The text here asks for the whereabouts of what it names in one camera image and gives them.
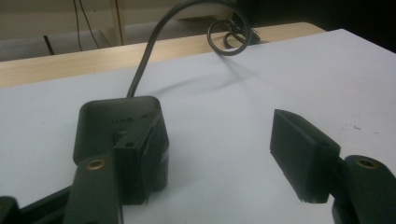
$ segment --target cable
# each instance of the cable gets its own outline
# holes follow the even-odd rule
[[[90,21],[88,21],[87,14],[85,14],[84,7],[82,6],[82,1],[81,1],[81,0],[78,0],[78,1],[79,1],[79,5],[81,6],[82,14],[84,14],[85,21],[87,22],[87,24],[88,24],[88,28],[90,29],[91,36],[92,36],[92,38],[93,38],[93,41],[95,42],[95,44],[96,44],[96,47],[97,47],[97,48],[100,48],[100,47],[99,47],[99,45],[98,45],[98,42],[96,41],[96,38],[95,38],[95,36],[93,35],[92,29],[91,29],[91,25],[90,25]]]
[[[79,51],[82,51],[81,39],[79,38],[79,21],[78,21],[78,12],[77,12],[76,0],[73,0],[73,5],[75,7],[75,12],[76,12],[78,46],[79,46]]]
[[[176,5],[175,7],[171,8],[168,13],[158,22],[158,24],[155,26],[153,32],[151,33],[151,36],[148,39],[148,43],[145,49],[145,52],[143,54],[142,60],[140,61],[139,66],[137,67],[136,73],[134,75],[134,79],[131,83],[131,86],[128,90],[127,93],[127,97],[134,97],[134,94],[136,92],[137,86],[139,85],[140,79],[143,76],[143,73],[146,69],[146,66],[149,62],[149,56],[154,48],[155,45],[155,41],[161,31],[161,29],[165,26],[165,24],[172,19],[172,17],[174,17],[179,11],[187,8],[187,7],[192,7],[195,5],[200,5],[200,4],[217,4],[217,5],[222,5],[222,6],[226,6],[230,9],[233,10],[234,13],[236,13],[239,18],[241,19],[242,23],[244,23],[245,26],[245,30],[246,30],[246,37],[245,37],[245,41],[243,42],[242,46],[238,49],[232,50],[232,51],[225,51],[225,50],[221,50],[218,47],[216,47],[216,45],[212,42],[211,40],[211,29],[208,30],[207,32],[207,40],[208,43],[210,45],[210,47],[217,53],[220,55],[224,55],[224,56],[233,56],[236,55],[240,52],[242,52],[250,43],[250,39],[252,37],[252,31],[251,31],[251,26],[248,22],[248,19],[243,15],[243,12],[241,9],[238,8],[238,6],[233,3],[230,2],[229,0],[187,0],[184,1],[178,5]]]
[[[47,35],[44,35],[44,40],[46,41],[47,48],[49,49],[49,54],[55,55],[55,52],[53,52],[52,45],[50,44],[50,40]]]

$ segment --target wooden table edge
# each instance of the wooden table edge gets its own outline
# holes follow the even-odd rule
[[[298,22],[255,28],[262,42],[274,42],[315,35],[325,31],[317,26]],[[39,58],[0,62],[0,88],[99,73],[139,64],[146,43],[95,49]],[[150,62],[161,62],[213,51],[206,35],[195,35],[157,41]]]

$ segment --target white surface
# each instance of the white surface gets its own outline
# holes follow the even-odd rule
[[[0,195],[25,206],[70,185],[80,106],[123,97],[134,70],[0,90]],[[274,109],[396,174],[395,75],[395,54],[343,30],[150,64],[137,95],[162,103],[169,185],[125,223],[333,223],[332,200],[301,203],[271,156]]]

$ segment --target hole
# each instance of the hole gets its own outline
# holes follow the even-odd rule
[[[375,161],[368,161],[368,160],[365,160],[365,159],[357,159],[356,163],[359,166],[362,166],[362,167],[367,168],[367,169],[374,170],[374,169],[378,168],[378,164]]]
[[[129,142],[129,143],[126,143],[125,146],[126,146],[126,147],[133,147],[133,146],[134,146],[134,143],[133,143],[133,142]]]
[[[94,160],[94,161],[90,161],[87,164],[87,169],[88,170],[98,170],[103,168],[106,165],[106,161],[105,160]]]

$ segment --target brass insert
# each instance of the brass insert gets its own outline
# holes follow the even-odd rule
[[[99,170],[101,168],[103,168],[106,165],[106,161],[105,160],[93,160],[88,162],[87,164],[87,169],[88,170]]]
[[[366,169],[375,170],[379,168],[379,165],[376,161],[368,160],[368,159],[356,159],[355,162]]]

